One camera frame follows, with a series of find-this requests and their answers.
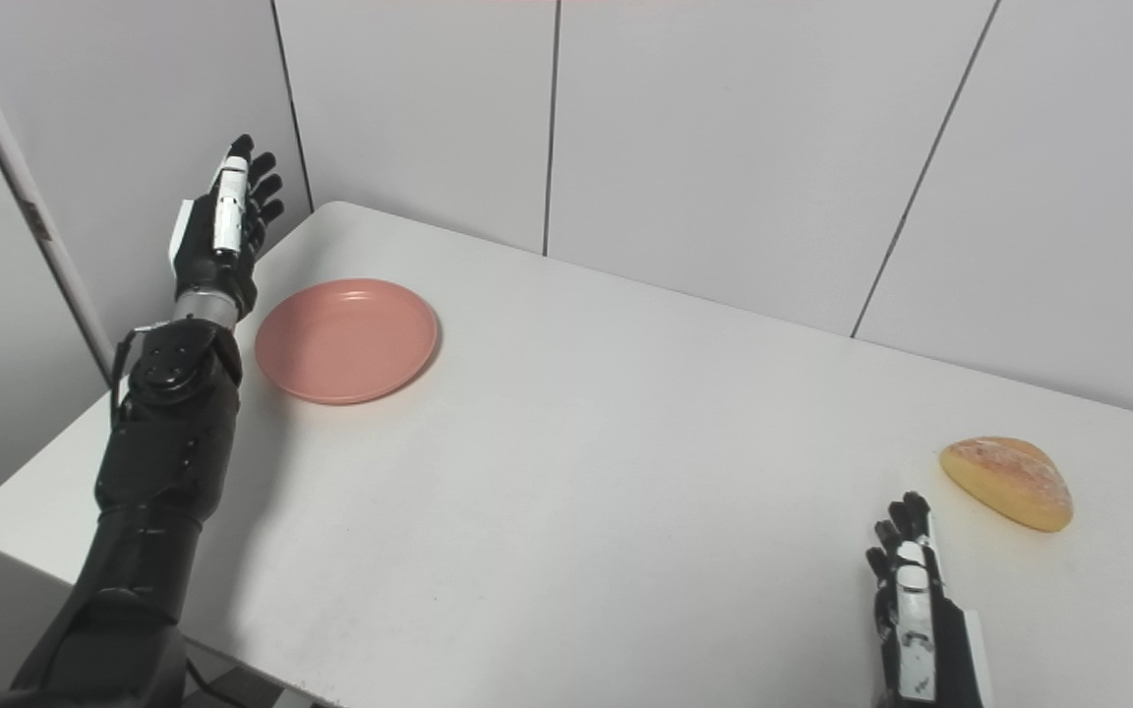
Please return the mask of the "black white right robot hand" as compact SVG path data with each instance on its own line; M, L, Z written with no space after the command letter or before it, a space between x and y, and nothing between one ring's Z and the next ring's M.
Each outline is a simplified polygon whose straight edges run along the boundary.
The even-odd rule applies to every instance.
M929 502L909 491L875 535L864 558L875 575L876 707L993 705L980 619L949 599Z

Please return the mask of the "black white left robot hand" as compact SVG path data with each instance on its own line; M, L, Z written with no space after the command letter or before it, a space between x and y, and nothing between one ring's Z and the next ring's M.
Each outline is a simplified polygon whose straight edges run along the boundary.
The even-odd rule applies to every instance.
M169 242L174 273L172 319L208 319L235 329L255 309L255 267L269 227L284 214L273 152L238 136L219 162L207 191L185 199Z

